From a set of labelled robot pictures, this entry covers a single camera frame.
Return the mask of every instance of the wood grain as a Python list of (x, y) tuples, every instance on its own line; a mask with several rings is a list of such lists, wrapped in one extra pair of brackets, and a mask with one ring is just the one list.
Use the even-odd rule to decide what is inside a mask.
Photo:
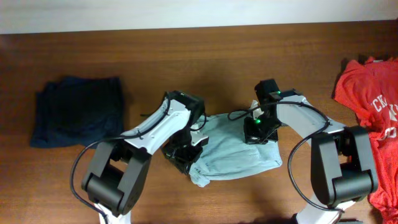
[[(398, 55), (395, 21), (241, 26), (200, 29), (121, 30), (0, 35), (0, 223), (98, 223), (98, 215), (69, 191), (68, 175), (81, 146), (34, 149), (35, 92), (66, 75), (119, 76), (126, 98), (125, 124), (156, 109), (165, 90), (201, 96), (208, 114), (226, 113), (255, 99), (254, 85), (275, 78), (296, 88), (312, 105), (348, 126), (353, 112), (331, 99), (344, 58)], [(279, 131), (284, 164), (252, 177), (197, 187), (160, 152), (134, 207), (136, 223), (248, 223), (288, 218), (305, 202), (287, 175), (286, 160), (300, 137)], [(76, 187), (93, 152), (78, 166)], [(312, 194), (310, 151), (297, 153), (293, 170)], [(367, 201), (345, 218), (377, 223)]]

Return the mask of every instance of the red t-shirt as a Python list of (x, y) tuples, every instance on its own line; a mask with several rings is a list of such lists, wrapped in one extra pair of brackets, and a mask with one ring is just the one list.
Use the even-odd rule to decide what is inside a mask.
[(369, 196), (383, 224), (398, 223), (398, 60), (365, 65), (353, 60), (339, 79), (335, 100), (352, 109), (369, 138), (379, 188)]

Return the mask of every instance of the folded dark blue shirt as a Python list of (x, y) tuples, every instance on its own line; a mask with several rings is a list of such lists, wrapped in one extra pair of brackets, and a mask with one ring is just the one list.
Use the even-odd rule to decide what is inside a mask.
[(37, 94), (30, 146), (87, 146), (123, 132), (123, 94), (119, 78), (66, 77)]

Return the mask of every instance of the black cable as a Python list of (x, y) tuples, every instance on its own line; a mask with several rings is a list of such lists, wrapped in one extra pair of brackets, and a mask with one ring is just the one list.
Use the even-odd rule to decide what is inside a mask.
[(104, 141), (115, 141), (115, 140), (121, 140), (121, 139), (134, 139), (134, 138), (140, 138), (141, 136), (147, 134), (149, 131), (151, 131), (152, 129), (154, 129), (160, 122), (162, 122), (162, 120), (167, 116), (167, 114), (168, 114), (168, 112), (169, 112), (170, 103), (171, 103), (169, 93), (166, 93), (166, 94), (165, 94), (165, 97), (168, 99), (168, 101), (167, 101), (167, 107), (166, 107), (166, 109), (165, 109), (165, 111), (164, 111), (162, 117), (160, 117), (160, 119), (159, 119), (158, 121), (156, 121), (156, 122), (154, 123), (154, 125), (152, 125), (150, 128), (148, 128), (147, 130), (145, 130), (145, 131), (143, 131), (143, 132), (138, 132), (138, 134), (135, 134), (135, 135), (132, 135), (132, 136), (123, 136), (123, 135), (120, 135), (120, 136), (116, 136), (116, 137), (104, 138), (104, 139), (101, 139), (101, 140), (99, 140), (99, 141), (95, 141), (95, 142), (89, 144), (88, 146), (86, 146), (86, 147), (79, 153), (79, 155), (77, 156), (77, 158), (76, 158), (75, 161), (73, 162), (72, 168), (71, 168), (71, 170), (70, 170), (70, 178), (69, 178), (70, 190), (72, 191), (72, 194), (73, 194), (79, 201), (81, 201), (83, 204), (85, 204), (86, 206), (90, 207), (90, 208), (93, 209), (94, 211), (96, 211), (96, 212), (98, 212), (99, 214), (101, 214), (102, 217), (103, 217), (104, 220), (105, 220), (105, 224), (108, 224), (108, 219), (106, 218), (107, 215), (104, 213), (104, 211), (102, 211), (102, 210), (96, 208), (94, 205), (92, 205), (91, 203), (89, 203), (88, 201), (86, 201), (85, 199), (83, 199), (83, 198), (76, 192), (76, 190), (75, 190), (75, 186), (74, 186), (74, 184), (73, 184), (73, 178), (74, 178), (74, 176), (75, 176), (75, 171), (76, 171), (77, 164), (79, 163), (79, 160), (80, 160), (81, 157), (84, 155), (84, 153), (86, 153), (86, 151), (89, 150), (90, 147), (94, 146), (95, 144), (99, 144), (99, 143), (104, 142)]
[(198, 129), (190, 129), (191, 131), (199, 131), (199, 130), (201, 130), (204, 126), (205, 126), (205, 124), (206, 124), (206, 122), (207, 122), (207, 116), (206, 116), (206, 113), (205, 112), (203, 112), (203, 114), (205, 115), (205, 121), (203, 122), (203, 125), (200, 127), (200, 128), (198, 128)]
[(326, 130), (326, 128), (329, 127), (330, 125), (330, 120), (328, 118), (328, 116), (326, 116), (324, 113), (322, 113), (320, 110), (316, 109), (315, 107), (311, 106), (311, 105), (307, 105), (305, 103), (302, 102), (294, 102), (294, 101), (279, 101), (279, 102), (271, 102), (271, 103), (266, 103), (263, 105), (259, 105), (255, 108), (251, 108), (250, 110), (247, 110), (246, 113), (237, 116), (236, 118), (230, 118), (231, 113), (234, 113), (236, 111), (242, 111), (242, 110), (236, 110), (236, 111), (232, 111), (228, 114), (228, 119), (231, 121), (236, 121), (237, 119), (243, 118), (245, 116), (247, 116), (249, 113), (252, 113), (253, 111), (255, 111), (256, 109), (262, 108), (262, 109), (266, 109), (267, 106), (270, 105), (297, 105), (297, 106), (303, 106), (306, 108), (309, 108), (315, 112), (317, 112), (324, 120), (325, 120), (325, 124), (323, 125), (322, 128), (318, 129), (317, 131), (315, 131), (314, 133), (308, 135), (307, 137), (303, 138), (300, 142), (298, 142), (294, 148), (292, 149), (292, 151), (289, 154), (289, 159), (287, 161), (287, 172), (289, 173), (289, 177), (290, 177), (290, 181), (293, 184), (294, 189), (297, 191), (297, 193), (310, 205), (312, 205), (313, 207), (326, 211), (326, 212), (341, 212), (344, 213), (344, 210), (339, 209), (339, 208), (327, 208), (327, 207), (322, 207), (320, 205), (315, 204), (314, 202), (312, 202), (309, 198), (307, 198), (303, 192), (299, 189), (299, 187), (296, 184), (296, 181), (294, 181), (293, 178), (293, 173), (292, 173), (292, 160), (293, 160), (293, 156), (296, 153), (296, 151), (299, 149), (299, 147), (304, 144), (306, 141), (308, 141), (309, 139), (311, 139), (312, 137), (314, 137), (316, 134), (319, 134), (321, 132), (323, 132), (324, 130)]

